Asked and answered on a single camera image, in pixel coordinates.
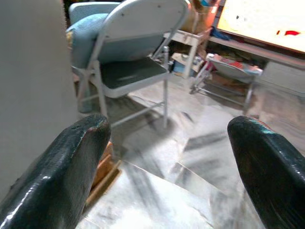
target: marble floor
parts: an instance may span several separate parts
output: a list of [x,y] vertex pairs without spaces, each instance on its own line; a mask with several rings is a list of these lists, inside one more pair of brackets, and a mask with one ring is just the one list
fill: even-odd
[[[189,94],[188,88],[188,81],[171,78],[167,129],[162,108],[156,108],[112,130],[122,174],[77,228],[264,228],[243,187],[226,131],[228,122],[243,113],[241,107]],[[162,89],[158,83],[107,99],[110,121],[160,102]],[[248,115],[305,154],[304,103],[257,85]]]

